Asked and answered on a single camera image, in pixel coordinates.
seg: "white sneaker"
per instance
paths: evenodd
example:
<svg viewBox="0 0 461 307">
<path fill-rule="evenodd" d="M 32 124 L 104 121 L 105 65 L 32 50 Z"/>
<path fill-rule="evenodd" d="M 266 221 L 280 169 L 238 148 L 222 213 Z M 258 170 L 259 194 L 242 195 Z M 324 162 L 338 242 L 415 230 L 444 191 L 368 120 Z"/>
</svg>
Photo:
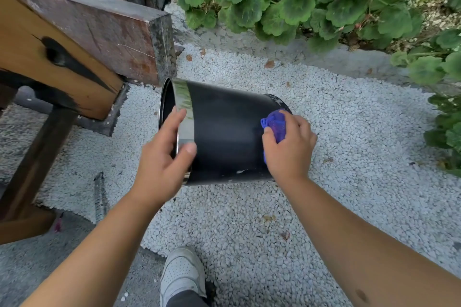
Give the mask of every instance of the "white sneaker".
<svg viewBox="0 0 461 307">
<path fill-rule="evenodd" d="M 181 246 L 166 259 L 160 281 L 160 307 L 165 307 L 170 298 L 185 290 L 206 297 L 203 264 L 192 249 Z"/>
</svg>

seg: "right hand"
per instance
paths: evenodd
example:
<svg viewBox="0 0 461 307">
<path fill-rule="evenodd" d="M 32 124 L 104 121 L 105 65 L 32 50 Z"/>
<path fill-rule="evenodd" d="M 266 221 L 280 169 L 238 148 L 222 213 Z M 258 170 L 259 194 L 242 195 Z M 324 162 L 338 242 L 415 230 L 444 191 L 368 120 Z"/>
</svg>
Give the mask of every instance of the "right hand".
<svg viewBox="0 0 461 307">
<path fill-rule="evenodd" d="M 285 115 L 285 139 L 277 143 L 272 129 L 267 127 L 262 135 L 262 143 L 267 167 L 274 180 L 283 187 L 287 183 L 308 178 L 317 135 L 303 117 L 280 112 Z"/>
</svg>

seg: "metal bucket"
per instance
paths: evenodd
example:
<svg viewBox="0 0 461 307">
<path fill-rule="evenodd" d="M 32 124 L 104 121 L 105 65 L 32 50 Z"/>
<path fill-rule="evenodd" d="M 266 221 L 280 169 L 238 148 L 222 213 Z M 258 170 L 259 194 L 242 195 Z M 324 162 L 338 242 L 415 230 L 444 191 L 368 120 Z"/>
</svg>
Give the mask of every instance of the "metal bucket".
<svg viewBox="0 0 461 307">
<path fill-rule="evenodd" d="M 272 94 L 255 94 L 169 77 L 162 88 L 158 128 L 169 113 L 186 108 L 172 157 L 187 142 L 197 156 L 184 184 L 272 180 L 263 159 L 261 119 L 287 105 Z"/>
</svg>

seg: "dark pants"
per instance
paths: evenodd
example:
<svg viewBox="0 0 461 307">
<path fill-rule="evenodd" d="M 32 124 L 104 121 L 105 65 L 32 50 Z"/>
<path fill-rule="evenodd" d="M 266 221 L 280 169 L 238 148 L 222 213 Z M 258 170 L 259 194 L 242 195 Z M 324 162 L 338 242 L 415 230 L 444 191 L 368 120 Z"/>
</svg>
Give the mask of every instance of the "dark pants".
<svg viewBox="0 0 461 307">
<path fill-rule="evenodd" d="M 185 290 L 170 298 L 166 307 L 208 307 L 203 298 L 193 290 Z"/>
</svg>

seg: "purple rag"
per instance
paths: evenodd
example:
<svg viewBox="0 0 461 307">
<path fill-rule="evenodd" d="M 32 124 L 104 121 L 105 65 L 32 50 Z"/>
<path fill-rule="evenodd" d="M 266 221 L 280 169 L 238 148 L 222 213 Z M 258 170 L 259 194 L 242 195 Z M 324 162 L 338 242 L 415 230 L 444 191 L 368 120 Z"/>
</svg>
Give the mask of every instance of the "purple rag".
<svg viewBox="0 0 461 307">
<path fill-rule="evenodd" d="M 285 115 L 280 111 L 273 111 L 267 118 L 261 119 L 262 128 L 270 127 L 274 132 L 275 141 L 279 143 L 285 138 Z M 264 163 L 266 163 L 266 153 L 264 152 Z"/>
</svg>

